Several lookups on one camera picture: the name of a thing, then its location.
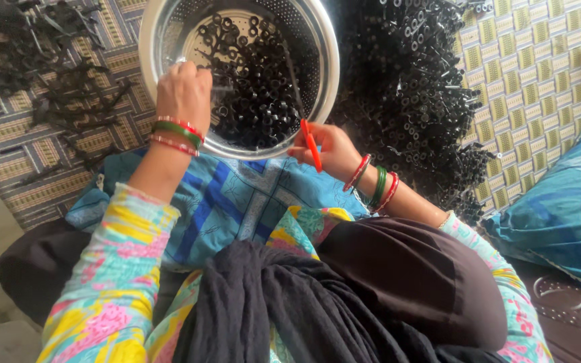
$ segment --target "mat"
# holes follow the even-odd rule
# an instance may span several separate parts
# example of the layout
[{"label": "mat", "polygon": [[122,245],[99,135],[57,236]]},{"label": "mat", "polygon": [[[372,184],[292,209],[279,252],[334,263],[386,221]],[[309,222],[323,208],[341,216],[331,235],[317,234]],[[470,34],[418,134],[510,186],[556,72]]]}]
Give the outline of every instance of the mat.
[{"label": "mat", "polygon": [[[155,121],[138,59],[146,0],[100,4],[96,27],[107,49],[93,51],[88,40],[78,39],[70,60],[82,54],[108,67],[109,74],[97,77],[109,95],[117,92],[117,81],[134,86],[119,102],[118,125],[86,131],[77,140],[93,155],[111,144],[123,150],[144,146]],[[495,0],[494,7],[479,16],[466,12],[456,42],[459,67],[467,70],[464,83],[482,91],[484,104],[463,144],[480,142],[500,156],[488,164],[488,181],[475,190],[487,212],[535,185],[581,133],[581,0]],[[92,177],[57,137],[61,130],[30,127],[31,100],[44,92],[36,85],[0,97],[0,197],[24,230],[62,217]],[[59,161],[66,166],[59,173],[18,186]]]}]

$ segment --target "finger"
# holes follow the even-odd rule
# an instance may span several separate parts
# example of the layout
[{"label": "finger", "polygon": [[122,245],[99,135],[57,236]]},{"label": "finger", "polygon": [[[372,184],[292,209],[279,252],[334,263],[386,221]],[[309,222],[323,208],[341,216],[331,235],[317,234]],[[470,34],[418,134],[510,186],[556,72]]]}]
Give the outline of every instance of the finger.
[{"label": "finger", "polygon": [[306,147],[306,139],[304,138],[304,132],[302,132],[302,130],[300,130],[297,133],[297,136],[295,136],[293,144],[297,147]]},{"label": "finger", "polygon": [[333,133],[333,127],[331,125],[319,125],[316,123],[309,124],[311,128],[311,134],[313,134],[313,138],[315,139],[315,144],[322,145],[324,141]]},{"label": "finger", "polygon": [[199,69],[196,77],[201,81],[205,89],[212,89],[212,72],[209,69]]},{"label": "finger", "polygon": [[171,76],[176,76],[179,74],[181,69],[181,62],[176,62],[174,63],[169,70],[167,70],[167,73],[169,73]]},{"label": "finger", "polygon": [[179,72],[179,75],[182,77],[190,77],[190,78],[196,78],[196,65],[194,64],[194,62],[183,62],[181,64],[181,70]]},{"label": "finger", "polygon": [[292,156],[297,159],[299,164],[308,164],[310,166],[315,166],[315,160],[313,160],[313,154],[309,149],[305,147],[291,147],[288,150],[288,156]]}]

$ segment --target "red bangle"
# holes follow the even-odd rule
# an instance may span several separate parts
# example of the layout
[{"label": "red bangle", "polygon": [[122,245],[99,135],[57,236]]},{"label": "red bangle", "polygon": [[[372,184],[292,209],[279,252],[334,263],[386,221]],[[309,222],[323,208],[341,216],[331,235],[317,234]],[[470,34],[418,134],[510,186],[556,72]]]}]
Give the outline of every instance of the red bangle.
[{"label": "red bangle", "polygon": [[157,142],[159,144],[173,147],[182,153],[186,153],[186,154],[191,155],[191,156],[198,156],[199,155],[199,152],[197,150],[194,150],[192,147],[189,147],[186,144],[179,144],[177,142],[174,142],[174,140],[172,140],[172,139],[168,139],[167,137],[150,135],[149,138],[153,142]]},{"label": "red bangle", "polygon": [[394,197],[394,194],[396,194],[396,191],[398,190],[398,183],[400,182],[398,175],[395,172],[390,172],[389,175],[394,177],[394,181],[391,182],[391,188],[389,188],[389,193],[387,193],[385,200],[380,204],[378,208],[372,210],[372,212],[374,213],[381,211],[385,207],[385,205],[391,200],[391,198]]},{"label": "red bangle", "polygon": [[344,185],[344,188],[342,189],[343,192],[351,189],[351,186],[353,186],[353,183],[355,183],[356,180],[358,180],[358,178],[362,174],[362,170],[364,170],[367,166],[369,166],[370,162],[371,162],[371,155],[370,154],[367,154],[367,155],[365,155],[364,158],[362,158],[362,162],[358,166],[358,169],[356,169],[356,172],[353,173],[353,178],[351,178],[351,181],[349,183],[346,183]]},{"label": "red bangle", "polygon": [[201,133],[196,129],[196,127],[192,126],[192,124],[187,121],[178,120],[171,116],[158,116],[158,121],[175,123],[176,125],[179,125],[180,127],[185,128],[186,130],[191,132],[192,134],[198,136],[199,139],[201,139],[201,144],[205,144],[205,137],[201,136]]}]

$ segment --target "floral sleeve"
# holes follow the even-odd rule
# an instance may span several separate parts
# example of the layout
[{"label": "floral sleeve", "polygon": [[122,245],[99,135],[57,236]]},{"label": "floral sleeve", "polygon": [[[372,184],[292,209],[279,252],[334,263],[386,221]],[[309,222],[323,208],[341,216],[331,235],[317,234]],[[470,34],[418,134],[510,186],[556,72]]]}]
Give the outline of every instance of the floral sleeve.
[{"label": "floral sleeve", "polygon": [[512,363],[553,362],[530,295],[512,266],[488,241],[456,218],[454,212],[441,230],[472,248],[485,261],[495,277],[504,299],[508,320],[508,337],[504,348],[498,353]]},{"label": "floral sleeve", "polygon": [[161,254],[180,212],[116,185],[44,327],[38,362],[145,362]]}]

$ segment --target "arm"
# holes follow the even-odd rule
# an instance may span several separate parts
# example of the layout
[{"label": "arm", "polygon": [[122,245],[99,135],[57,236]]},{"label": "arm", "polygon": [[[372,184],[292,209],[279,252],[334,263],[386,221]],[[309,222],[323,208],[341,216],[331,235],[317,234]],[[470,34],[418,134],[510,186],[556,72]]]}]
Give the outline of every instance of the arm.
[{"label": "arm", "polygon": [[[206,133],[211,88],[209,71],[177,63],[159,82],[157,114],[188,120]],[[46,321],[38,362],[146,360],[160,256],[180,215],[168,202],[189,163],[190,156],[154,144],[128,185],[117,186]]]},{"label": "arm", "polygon": [[[349,136],[339,127],[332,125],[310,124],[316,143],[321,145],[321,158],[324,171],[332,177],[347,183],[362,161],[362,156],[351,143]],[[305,147],[302,133],[295,138],[295,147],[288,151],[289,156],[297,158],[298,163],[315,166],[311,151]],[[387,175],[383,195],[391,188],[392,177]],[[378,183],[378,171],[372,165],[360,177],[358,190],[368,197],[373,196]],[[448,214],[418,195],[412,188],[399,183],[396,194],[385,206],[384,211],[392,217],[406,218],[439,228]]]},{"label": "arm", "polygon": [[[316,143],[322,146],[320,158],[324,170],[334,178],[348,182],[362,161],[351,140],[342,129],[335,126],[310,125]],[[296,157],[299,163],[314,165],[311,151],[306,149],[301,133],[295,140],[295,147],[288,154]],[[377,182],[378,171],[369,165],[360,179],[358,189],[363,194],[372,196]],[[391,178],[387,177],[384,195],[390,188]],[[504,299],[507,313],[508,337],[504,349],[499,351],[501,356],[509,357],[513,362],[553,361],[526,288],[512,266],[490,243],[456,218],[454,213],[448,216],[403,183],[399,184],[393,199],[385,207],[385,212],[389,216],[407,218],[440,228],[474,250],[488,265]]]}]

